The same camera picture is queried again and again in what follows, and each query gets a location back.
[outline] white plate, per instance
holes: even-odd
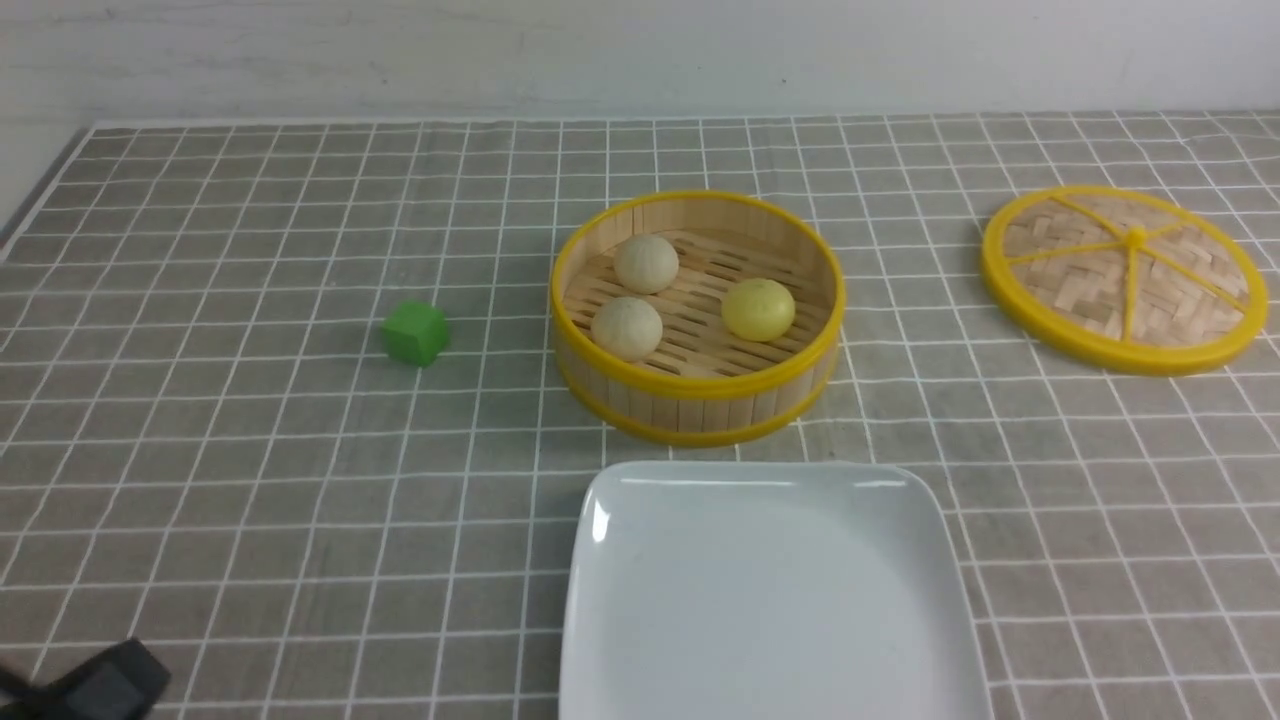
[[[579,521],[562,720],[991,720],[933,495],[895,468],[627,462]]]

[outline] green cube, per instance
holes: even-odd
[[[444,313],[426,302],[401,302],[383,320],[383,346],[392,359],[426,368],[449,346],[449,325],[444,320]]]

